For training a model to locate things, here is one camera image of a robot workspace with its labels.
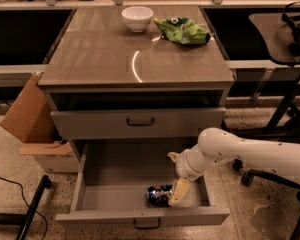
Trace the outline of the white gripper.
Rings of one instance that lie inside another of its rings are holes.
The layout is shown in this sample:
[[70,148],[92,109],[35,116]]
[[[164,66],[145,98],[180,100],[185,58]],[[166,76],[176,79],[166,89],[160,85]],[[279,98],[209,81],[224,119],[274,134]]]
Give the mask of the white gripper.
[[203,175],[204,156],[199,151],[185,150],[182,153],[169,152],[167,156],[176,163],[176,172],[180,177],[173,181],[172,192],[168,204],[175,206],[179,204],[190,189],[190,182],[195,181]]

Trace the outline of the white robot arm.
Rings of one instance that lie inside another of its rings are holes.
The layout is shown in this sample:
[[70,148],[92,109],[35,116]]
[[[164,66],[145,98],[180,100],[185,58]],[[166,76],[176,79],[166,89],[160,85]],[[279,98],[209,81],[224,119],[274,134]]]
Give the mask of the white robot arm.
[[174,162],[179,176],[173,182],[170,206],[178,205],[189,191],[190,183],[207,169],[235,159],[300,189],[300,144],[297,143],[245,139],[219,128],[207,128],[199,134],[195,146],[181,153],[169,152],[167,156]]

